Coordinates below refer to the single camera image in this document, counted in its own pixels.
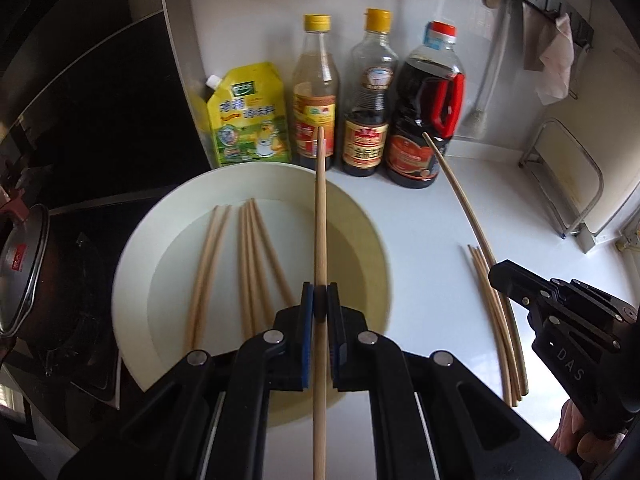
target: chopstick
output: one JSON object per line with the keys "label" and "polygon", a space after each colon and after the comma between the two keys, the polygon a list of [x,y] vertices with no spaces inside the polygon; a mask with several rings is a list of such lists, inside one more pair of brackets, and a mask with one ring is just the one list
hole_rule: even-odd
{"label": "chopstick", "polygon": [[[318,128],[316,148],[316,225],[314,230],[314,285],[326,286],[326,175],[324,168],[324,128]],[[326,318],[314,316],[313,382],[313,478],[326,476]]]}
{"label": "chopstick", "polygon": [[258,277],[258,290],[260,291],[260,303],[262,304],[262,313],[264,314],[264,319],[267,323],[267,326],[273,325],[273,320],[275,319],[275,313],[273,312],[273,307],[271,306],[271,300],[269,295],[269,289],[267,288],[267,281],[264,276],[264,268],[262,267],[262,257],[260,256],[260,247],[258,247],[258,227],[257,227],[257,218],[256,218],[256,206],[254,203],[254,199],[249,200],[249,202],[245,205],[247,208],[247,215],[249,218],[249,228],[251,231],[251,241],[252,246],[251,249],[254,253],[254,264],[255,271]]}
{"label": "chopstick", "polygon": [[254,253],[254,236],[251,229],[251,216],[249,212],[249,205],[244,204],[242,206],[242,214],[244,214],[244,225],[246,228],[246,265],[248,269],[248,289],[249,289],[249,304],[251,305],[252,319],[254,320],[254,334],[263,332],[265,330],[264,315],[260,312],[260,298],[258,291],[258,283],[255,269],[255,257]]}
{"label": "chopstick", "polygon": [[186,338],[184,343],[185,353],[195,349],[200,343],[204,330],[204,318],[206,317],[205,303],[209,299],[209,291],[215,276],[216,266],[222,248],[222,235],[224,234],[226,221],[229,216],[231,206],[226,206],[219,219],[219,206],[213,209],[204,247],[200,254],[200,262],[196,272],[196,280],[193,285],[193,293],[189,306],[189,317],[187,320]]}
{"label": "chopstick", "polygon": [[193,291],[191,293],[191,301],[189,304],[189,317],[187,318],[186,336],[184,339],[185,354],[193,350],[193,333],[195,330],[196,318],[198,317],[198,304],[200,303],[202,286],[207,275],[207,269],[209,269],[209,262],[211,261],[211,254],[216,241],[218,211],[218,206],[215,206],[211,213],[204,246],[202,248],[202,252],[200,253],[200,262],[198,263],[198,269],[196,271],[196,279],[193,283]]}
{"label": "chopstick", "polygon": [[[509,345],[508,332],[502,311],[500,310],[500,304],[498,304],[498,298],[494,294],[494,290],[491,287],[488,279],[488,271],[486,269],[486,262],[484,256],[480,252],[480,249],[467,246],[471,252],[476,272],[478,273],[478,279],[480,281],[480,288],[484,297],[484,302],[491,319],[492,329],[494,331],[495,345],[498,352],[498,362],[500,363],[500,378],[502,380],[502,399],[512,408],[518,405],[518,401],[513,396],[513,388],[518,387],[518,383],[513,383],[513,365],[515,364],[515,357],[513,355],[513,348]],[[510,357],[507,357],[507,352],[510,351]]]}
{"label": "chopstick", "polygon": [[278,255],[276,254],[276,251],[273,248],[273,244],[271,243],[271,239],[269,238],[269,234],[267,232],[267,227],[264,224],[264,219],[260,214],[260,209],[258,208],[258,204],[255,201],[255,198],[252,198],[251,200],[249,200],[249,204],[252,207],[252,211],[254,213],[254,219],[257,221],[258,229],[260,230],[260,237],[262,238],[262,244],[266,249],[267,256],[271,263],[271,268],[275,273],[276,282],[278,283],[278,288],[280,289],[280,293],[284,298],[285,303],[287,303],[287,306],[294,306],[298,304],[298,302],[296,301],[296,298],[293,295],[291,288],[289,287],[289,283],[287,283],[287,280],[284,277],[282,266],[278,261]]}
{"label": "chopstick", "polygon": [[[424,137],[424,140],[426,140],[427,144],[431,148],[431,151],[433,151],[433,155],[436,157],[436,160],[440,164],[440,167],[442,168],[442,171],[444,172],[444,174],[447,176],[447,180],[451,184],[451,187],[453,188],[454,193],[458,197],[458,201],[460,202],[460,205],[462,206],[462,209],[466,214],[466,218],[469,220],[469,223],[471,224],[471,228],[473,229],[476,235],[476,238],[478,239],[478,243],[482,250],[482,254],[484,255],[484,259],[486,260],[489,267],[494,266],[496,263],[494,253],[491,250],[491,247],[489,246],[489,242],[484,236],[484,233],[482,232],[482,228],[480,227],[480,222],[478,221],[478,218],[476,217],[475,213],[471,209],[471,204],[469,203],[469,200],[466,198],[466,195],[462,189],[462,186],[460,186],[460,183],[456,179],[456,176],[454,175],[453,170],[449,166],[449,163],[445,160],[444,156],[442,156],[440,151],[437,149],[435,143],[433,142],[429,134],[424,132],[422,136]],[[501,306],[502,312],[504,314],[504,317],[506,318],[509,338],[510,338],[510,346],[513,348],[515,358],[516,358],[516,379],[518,383],[518,388],[516,389],[516,392],[515,392],[516,394],[515,398],[517,400],[522,400],[522,396],[525,396],[527,395],[527,393],[529,393],[529,385],[527,383],[527,369],[524,363],[524,355],[522,353],[522,343],[520,342],[520,334],[518,333],[518,327],[516,325],[516,320],[513,315],[513,310],[511,309],[511,303],[509,303],[509,299],[502,293],[498,293],[498,298],[500,300],[500,306]]]}
{"label": "chopstick", "polygon": [[249,296],[249,260],[247,259],[247,247],[248,247],[248,227],[246,224],[246,217],[244,215],[243,205],[240,208],[238,215],[240,222],[240,235],[239,239],[239,251],[238,251],[238,267],[240,269],[240,303],[242,307],[242,336],[244,339],[249,339],[255,334],[254,330],[254,316],[251,308],[251,299]]}

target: yellow bottle cap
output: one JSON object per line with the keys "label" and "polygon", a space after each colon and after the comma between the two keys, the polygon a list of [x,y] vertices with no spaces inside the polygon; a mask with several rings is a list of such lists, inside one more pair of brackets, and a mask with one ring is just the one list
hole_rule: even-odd
{"label": "yellow bottle cap", "polygon": [[367,24],[365,30],[371,32],[389,32],[391,30],[390,10],[384,9],[367,9]]}
{"label": "yellow bottle cap", "polygon": [[331,16],[328,14],[305,14],[307,32],[327,32],[331,30]]}

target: finger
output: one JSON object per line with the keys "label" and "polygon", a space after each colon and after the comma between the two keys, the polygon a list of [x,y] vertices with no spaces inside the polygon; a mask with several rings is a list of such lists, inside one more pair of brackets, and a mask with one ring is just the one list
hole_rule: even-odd
{"label": "finger", "polygon": [[568,400],[562,405],[562,408],[560,409],[560,421],[558,422],[558,429],[556,430],[556,432],[554,433],[554,436],[552,436],[551,440],[549,441],[549,443],[558,451],[560,451],[559,440],[560,440],[560,430],[562,430],[562,421],[564,420],[564,414],[566,413],[566,410],[569,407],[569,402],[571,402],[571,400]]}
{"label": "finger", "polygon": [[579,440],[578,435],[574,434],[572,431],[572,405],[572,402],[567,405],[564,417],[562,418],[560,435],[558,437],[558,451],[565,455],[568,455],[577,447]]}
{"label": "finger", "polygon": [[571,432],[577,433],[582,428],[584,428],[584,417],[580,410],[578,410],[577,406],[572,402],[571,403]]}
{"label": "finger", "polygon": [[578,443],[578,456],[585,462],[606,462],[615,452],[624,435],[617,434],[609,440],[600,440],[593,433],[587,433]]}

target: bottle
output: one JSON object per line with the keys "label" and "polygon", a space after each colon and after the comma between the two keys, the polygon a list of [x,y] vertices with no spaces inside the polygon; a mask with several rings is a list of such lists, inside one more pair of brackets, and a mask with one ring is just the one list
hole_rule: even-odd
{"label": "bottle", "polygon": [[305,43],[293,71],[296,147],[300,166],[310,170],[316,168],[318,126],[324,126],[325,168],[331,167],[334,158],[335,104],[340,81],[327,45],[330,30],[331,16],[305,15]]}
{"label": "bottle", "polygon": [[385,163],[389,178],[400,186],[421,188],[434,182],[440,168],[422,133],[444,154],[458,124],[465,75],[455,43],[455,27],[430,23],[424,44],[409,54],[398,74]]}
{"label": "bottle", "polygon": [[353,176],[374,174],[382,161],[389,120],[387,91],[398,64],[389,46],[390,29],[391,12],[367,9],[364,39],[351,51],[342,168]]}

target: screw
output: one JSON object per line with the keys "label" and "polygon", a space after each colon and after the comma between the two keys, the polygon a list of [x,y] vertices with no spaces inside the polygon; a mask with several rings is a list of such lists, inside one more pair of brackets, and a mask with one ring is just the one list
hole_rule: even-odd
{"label": "screw", "polygon": [[453,355],[449,352],[441,350],[433,356],[433,361],[440,366],[451,366],[453,364]]}
{"label": "screw", "polygon": [[363,345],[375,345],[378,342],[378,336],[369,330],[358,334],[358,341]]}
{"label": "screw", "polygon": [[272,345],[280,343],[284,339],[284,334],[280,330],[267,330],[262,336],[267,343]]}
{"label": "screw", "polygon": [[207,361],[207,354],[202,350],[194,350],[187,355],[187,362],[191,366],[200,366]]}

